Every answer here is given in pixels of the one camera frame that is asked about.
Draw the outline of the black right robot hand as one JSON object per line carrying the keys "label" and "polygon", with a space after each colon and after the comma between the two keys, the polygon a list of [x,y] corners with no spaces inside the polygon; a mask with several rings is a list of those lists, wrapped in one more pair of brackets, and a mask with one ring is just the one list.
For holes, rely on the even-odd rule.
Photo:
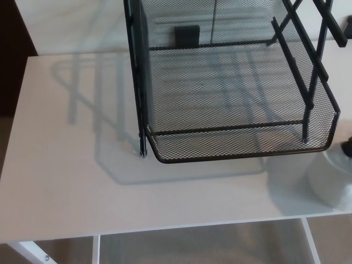
{"label": "black right robot hand", "polygon": [[348,157],[352,158],[352,137],[350,137],[347,141],[343,141],[341,144],[341,149],[343,153]]}

